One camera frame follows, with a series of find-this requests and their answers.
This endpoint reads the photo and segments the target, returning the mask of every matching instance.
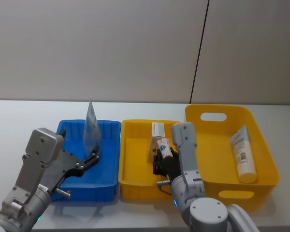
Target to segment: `yellow bin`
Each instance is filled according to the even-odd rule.
[[[204,113],[226,118],[207,121]],[[251,112],[238,106],[189,105],[186,120],[195,125],[197,161],[207,196],[226,205],[238,204],[245,210],[259,208],[279,182],[279,173]],[[252,184],[239,181],[230,145],[230,137],[243,125],[248,130],[258,176]]]
[[[147,161],[147,149],[151,137],[152,122],[164,123],[165,136],[172,143],[171,126],[177,121],[124,120],[121,129],[118,181],[121,197],[126,200],[170,199],[161,192],[156,182],[164,177],[153,175],[153,165]],[[170,192],[170,187],[162,188]]]

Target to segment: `blue plastic tray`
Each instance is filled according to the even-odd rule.
[[[57,133],[66,130],[63,149],[72,152],[79,159],[85,158],[83,146],[85,120],[63,120]],[[69,201],[113,201],[118,183],[121,123],[98,120],[101,131],[101,153],[99,162],[80,178],[69,177],[61,185],[63,191],[72,191]]]

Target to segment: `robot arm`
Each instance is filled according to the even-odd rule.
[[[2,202],[0,226],[6,232],[30,232],[55,193],[70,197],[59,189],[61,183],[70,176],[81,177],[98,163],[99,148],[86,160],[61,150],[64,135],[45,128],[32,132],[15,186]]]
[[[226,207],[220,201],[205,196],[196,160],[196,136],[192,123],[175,124],[172,127],[173,143],[178,155],[153,163],[154,174],[165,173],[170,180],[158,182],[171,185],[171,192],[184,222],[194,232],[258,232],[249,215],[238,205]]]

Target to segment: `basket handle hole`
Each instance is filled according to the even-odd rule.
[[[250,199],[253,197],[254,193],[252,191],[231,191],[231,190],[224,190],[221,191],[219,194],[221,198],[232,198],[232,199]]]
[[[203,121],[223,122],[226,119],[227,119],[227,115],[224,113],[203,113],[203,114],[201,114],[201,120],[203,120]]]

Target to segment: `table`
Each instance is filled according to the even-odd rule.
[[[187,104],[95,102],[98,119],[185,120]],[[290,231],[290,106],[242,105],[262,131],[281,180],[267,202],[249,212],[262,231]],[[87,102],[0,101],[0,207],[16,181],[31,132],[56,131],[62,119],[83,119]],[[172,201],[51,204],[34,227],[47,231],[188,231]]]

